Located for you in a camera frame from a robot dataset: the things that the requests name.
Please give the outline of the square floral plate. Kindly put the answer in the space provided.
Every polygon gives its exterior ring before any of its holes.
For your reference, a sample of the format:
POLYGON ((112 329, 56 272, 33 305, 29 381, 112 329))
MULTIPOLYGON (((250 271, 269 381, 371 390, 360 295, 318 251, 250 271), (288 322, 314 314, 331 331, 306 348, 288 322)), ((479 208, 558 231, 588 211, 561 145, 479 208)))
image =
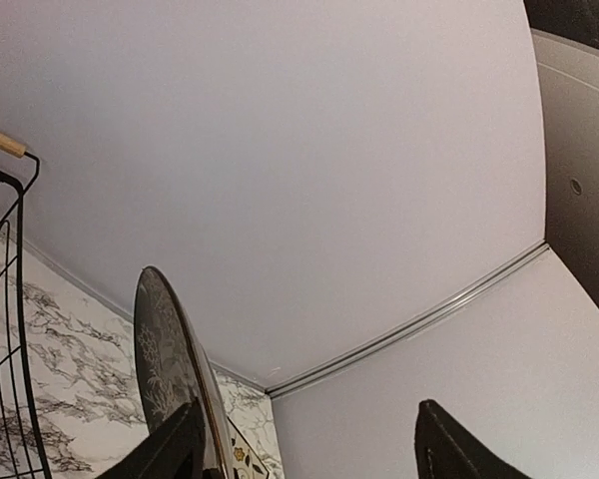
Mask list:
POLYGON ((270 471, 235 423, 228 419, 235 479, 269 479, 270 471))

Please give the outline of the grey patterned round plate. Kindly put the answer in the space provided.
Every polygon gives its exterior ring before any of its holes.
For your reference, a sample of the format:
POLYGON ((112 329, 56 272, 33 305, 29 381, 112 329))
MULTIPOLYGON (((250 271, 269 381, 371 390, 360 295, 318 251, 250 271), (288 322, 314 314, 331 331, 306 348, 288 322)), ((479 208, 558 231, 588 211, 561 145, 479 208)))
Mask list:
POLYGON ((203 415, 204 478, 232 478, 231 436, 222 395, 204 348, 166 276, 145 267, 134 302, 135 368, 148 430, 183 404, 203 415))

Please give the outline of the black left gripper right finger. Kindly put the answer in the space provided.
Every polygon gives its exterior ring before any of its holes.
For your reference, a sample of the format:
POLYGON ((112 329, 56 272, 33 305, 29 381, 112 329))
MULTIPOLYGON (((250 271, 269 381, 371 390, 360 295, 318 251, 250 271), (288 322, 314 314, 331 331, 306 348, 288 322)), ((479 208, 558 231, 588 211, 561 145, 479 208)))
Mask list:
POLYGON ((418 405, 414 451, 419 478, 527 478, 496 456, 432 399, 418 405))

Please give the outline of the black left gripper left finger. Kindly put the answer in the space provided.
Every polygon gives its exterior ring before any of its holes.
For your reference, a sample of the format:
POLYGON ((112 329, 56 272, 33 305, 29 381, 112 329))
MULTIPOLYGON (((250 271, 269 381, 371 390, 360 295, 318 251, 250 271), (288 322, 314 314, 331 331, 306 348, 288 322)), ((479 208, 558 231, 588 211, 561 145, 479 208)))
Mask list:
POLYGON ((204 413, 198 401, 181 405, 100 479, 202 478, 206 450, 204 413))

